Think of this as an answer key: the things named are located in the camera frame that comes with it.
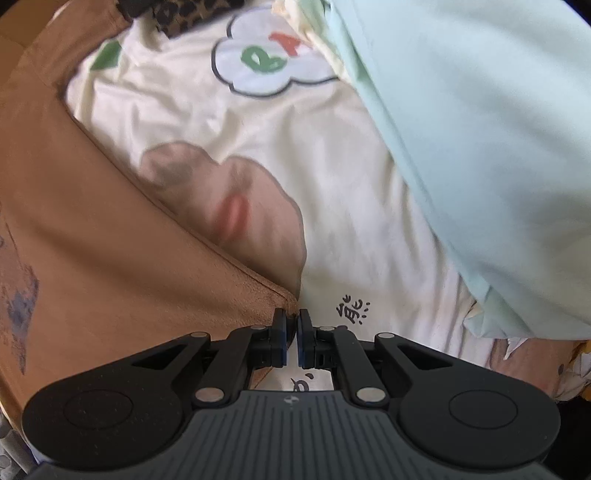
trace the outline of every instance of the patterned fabric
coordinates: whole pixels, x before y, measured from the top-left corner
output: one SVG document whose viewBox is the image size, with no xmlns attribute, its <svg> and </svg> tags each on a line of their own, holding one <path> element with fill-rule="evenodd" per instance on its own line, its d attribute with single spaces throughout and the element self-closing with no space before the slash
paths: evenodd
<svg viewBox="0 0 591 480">
<path fill-rule="evenodd" d="M 159 3 L 152 11 L 158 31 L 173 38 L 205 20 L 243 5 L 244 0 L 172 0 Z"/>
</svg>

